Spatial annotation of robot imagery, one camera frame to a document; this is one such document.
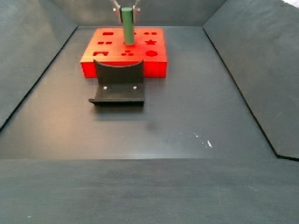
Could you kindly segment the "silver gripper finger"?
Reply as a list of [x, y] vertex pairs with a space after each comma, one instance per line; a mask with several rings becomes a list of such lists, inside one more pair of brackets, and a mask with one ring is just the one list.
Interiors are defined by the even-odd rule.
[[122, 6], [118, 2], [118, 0], [110, 0], [110, 2], [113, 3], [113, 11], [115, 12], [117, 16], [118, 16], [118, 21], [121, 24], [123, 24], [123, 20], [122, 20]]
[[141, 2], [142, 2], [142, 0], [135, 0], [135, 4], [133, 6], [133, 9], [134, 9], [134, 23], [137, 23], [137, 16], [141, 12], [141, 6], [139, 6]]

